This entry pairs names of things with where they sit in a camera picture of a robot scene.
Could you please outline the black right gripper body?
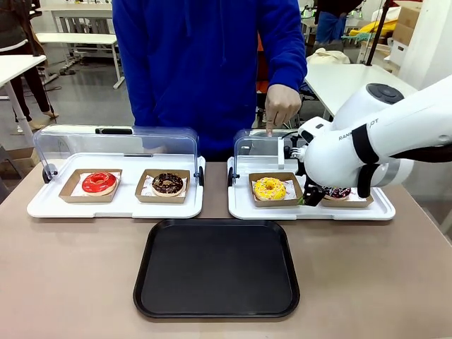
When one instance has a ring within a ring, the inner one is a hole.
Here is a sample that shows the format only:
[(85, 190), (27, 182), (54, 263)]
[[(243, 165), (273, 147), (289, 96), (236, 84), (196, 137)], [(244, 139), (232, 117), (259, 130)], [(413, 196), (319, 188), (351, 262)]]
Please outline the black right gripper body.
[(306, 189), (311, 184), (311, 180), (306, 172), (304, 162), (300, 159), (297, 160), (297, 171), (295, 172), (295, 175), (298, 177), (304, 177), (304, 188)]

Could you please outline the person's left forearm blue sleeve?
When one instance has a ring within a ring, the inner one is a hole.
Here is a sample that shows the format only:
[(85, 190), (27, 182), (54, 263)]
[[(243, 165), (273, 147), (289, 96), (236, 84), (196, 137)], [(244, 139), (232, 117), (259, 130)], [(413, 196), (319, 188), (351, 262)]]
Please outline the person's left forearm blue sleeve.
[(291, 37), (277, 43), (275, 51), (271, 52), (270, 56), (269, 86), (283, 85), (298, 92), (307, 75), (302, 37)]

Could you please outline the dark colourful sprinkle donut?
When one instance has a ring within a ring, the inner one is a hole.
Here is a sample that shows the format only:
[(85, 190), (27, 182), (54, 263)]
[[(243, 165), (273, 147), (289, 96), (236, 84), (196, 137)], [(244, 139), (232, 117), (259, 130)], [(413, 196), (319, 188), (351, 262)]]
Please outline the dark colourful sprinkle donut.
[(348, 199), (349, 195), (352, 192), (352, 189), (347, 188), (339, 188), (339, 187), (323, 187), (323, 191), (325, 193), (324, 198), (333, 201), (343, 201)]

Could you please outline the yellow glazed sprinkle donut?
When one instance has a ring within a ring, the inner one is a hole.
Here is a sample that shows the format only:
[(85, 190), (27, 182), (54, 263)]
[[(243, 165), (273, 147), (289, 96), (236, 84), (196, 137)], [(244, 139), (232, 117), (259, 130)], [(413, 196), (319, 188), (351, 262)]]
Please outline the yellow glazed sprinkle donut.
[(263, 177), (255, 182), (254, 195), (260, 201), (281, 201), (286, 196), (286, 188), (277, 178)]

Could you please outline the black serving tray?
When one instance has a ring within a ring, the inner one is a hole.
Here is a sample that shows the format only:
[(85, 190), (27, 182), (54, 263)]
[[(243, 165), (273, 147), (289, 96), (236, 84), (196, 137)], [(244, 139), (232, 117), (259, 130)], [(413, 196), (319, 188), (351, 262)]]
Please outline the black serving tray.
[(270, 220), (157, 223), (133, 289), (152, 319), (278, 319), (299, 300), (287, 235)]

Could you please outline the chocolate glazed donut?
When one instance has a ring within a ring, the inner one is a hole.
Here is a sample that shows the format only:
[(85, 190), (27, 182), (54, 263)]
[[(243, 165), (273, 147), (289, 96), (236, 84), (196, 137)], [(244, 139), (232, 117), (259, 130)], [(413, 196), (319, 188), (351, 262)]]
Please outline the chocolate glazed donut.
[(174, 173), (160, 173), (154, 177), (152, 189), (157, 196), (174, 197), (178, 196), (184, 189), (183, 179)]

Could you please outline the person's left hand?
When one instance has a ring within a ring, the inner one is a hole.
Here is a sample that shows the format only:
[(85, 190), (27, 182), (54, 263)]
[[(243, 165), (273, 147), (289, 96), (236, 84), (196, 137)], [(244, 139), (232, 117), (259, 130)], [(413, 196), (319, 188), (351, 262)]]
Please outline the person's left hand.
[(297, 90), (285, 85), (274, 84), (268, 88), (266, 95), (266, 132), (272, 136), (273, 130), (287, 123), (302, 105)]

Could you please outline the large white table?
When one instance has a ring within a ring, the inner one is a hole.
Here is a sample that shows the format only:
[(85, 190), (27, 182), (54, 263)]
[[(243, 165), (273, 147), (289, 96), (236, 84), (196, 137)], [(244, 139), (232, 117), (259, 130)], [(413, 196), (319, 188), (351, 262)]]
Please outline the large white table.
[(368, 83), (382, 83), (399, 90), (404, 96), (417, 90), (377, 65), (310, 64), (305, 78), (324, 106), (323, 118), (335, 116), (345, 101)]

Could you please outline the orange chair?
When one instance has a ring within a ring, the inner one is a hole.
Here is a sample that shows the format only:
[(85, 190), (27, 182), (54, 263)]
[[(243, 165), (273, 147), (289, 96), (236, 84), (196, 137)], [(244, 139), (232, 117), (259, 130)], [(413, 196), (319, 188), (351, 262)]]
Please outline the orange chair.
[(268, 84), (268, 65), (266, 63), (261, 37), (258, 35), (256, 92), (266, 94)]

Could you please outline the bystander with blue apron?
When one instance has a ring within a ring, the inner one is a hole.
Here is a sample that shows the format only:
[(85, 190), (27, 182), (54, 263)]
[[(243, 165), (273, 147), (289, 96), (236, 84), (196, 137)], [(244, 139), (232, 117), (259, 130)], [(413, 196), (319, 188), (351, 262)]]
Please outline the bystander with blue apron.
[(339, 40), (345, 31), (348, 13), (362, 2), (363, 0), (316, 0), (316, 42), (328, 44)]

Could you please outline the black stand pole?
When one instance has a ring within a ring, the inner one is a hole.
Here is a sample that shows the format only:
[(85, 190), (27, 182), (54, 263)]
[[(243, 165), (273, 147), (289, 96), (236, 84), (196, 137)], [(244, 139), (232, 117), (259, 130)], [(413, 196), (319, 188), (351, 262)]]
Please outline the black stand pole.
[(367, 60), (366, 60), (366, 62), (364, 64), (365, 66), (371, 66), (372, 65), (372, 60), (374, 58), (374, 54), (375, 54), (377, 45), (379, 43), (379, 38), (380, 38), (380, 35), (381, 35), (381, 31), (383, 29), (383, 25), (385, 23), (386, 15), (388, 13), (388, 9), (389, 9), (390, 5), (391, 5), (391, 0), (385, 0), (384, 3), (383, 3), (383, 7), (382, 7), (382, 11), (381, 11), (381, 17), (380, 17), (380, 20), (379, 20), (379, 25), (378, 25), (377, 30), (375, 32), (374, 39), (373, 39), (373, 42), (372, 42), (372, 45), (371, 45), (371, 49), (370, 49), (369, 55), (368, 55)]

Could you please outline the brown cardboard box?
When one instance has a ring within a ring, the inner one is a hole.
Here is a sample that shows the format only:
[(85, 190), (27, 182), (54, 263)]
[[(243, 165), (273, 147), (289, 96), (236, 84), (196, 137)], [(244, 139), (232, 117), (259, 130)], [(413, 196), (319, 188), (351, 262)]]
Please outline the brown cardboard box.
[(400, 13), (393, 32), (393, 40), (408, 46), (422, 9), (422, 2), (397, 0), (395, 3), (400, 7)]

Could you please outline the white desk with T-legs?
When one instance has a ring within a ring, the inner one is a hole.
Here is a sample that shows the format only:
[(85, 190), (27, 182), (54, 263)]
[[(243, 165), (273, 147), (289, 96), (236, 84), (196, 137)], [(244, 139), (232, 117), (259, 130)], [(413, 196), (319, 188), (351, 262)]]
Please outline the white desk with T-legs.
[(109, 34), (89, 34), (89, 33), (65, 33), (65, 32), (39, 32), (36, 34), (38, 41), (42, 44), (88, 44), (105, 45), (112, 52), (117, 81), (113, 88), (117, 90), (124, 82), (124, 76), (119, 69), (119, 57), (116, 51), (116, 35)]

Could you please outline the long white workbench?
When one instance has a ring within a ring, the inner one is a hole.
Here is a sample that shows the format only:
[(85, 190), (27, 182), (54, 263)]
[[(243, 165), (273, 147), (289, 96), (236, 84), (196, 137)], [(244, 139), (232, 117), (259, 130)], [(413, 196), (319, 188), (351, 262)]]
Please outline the long white workbench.
[(37, 11), (52, 19), (56, 32), (114, 34), (112, 0), (42, 0)]

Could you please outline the white desk with grey leg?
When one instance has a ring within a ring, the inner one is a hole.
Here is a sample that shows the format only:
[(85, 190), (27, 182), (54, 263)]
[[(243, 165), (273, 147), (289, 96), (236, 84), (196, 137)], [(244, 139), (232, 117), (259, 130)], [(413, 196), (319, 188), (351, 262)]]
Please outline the white desk with grey leg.
[(21, 126), (24, 136), (29, 144), (33, 144), (33, 132), (25, 118), (17, 96), (13, 91), (11, 80), (20, 76), (34, 66), (45, 61), (45, 55), (2, 55), (0, 56), (0, 87), (4, 87), (13, 111), (16, 113), (18, 123)]

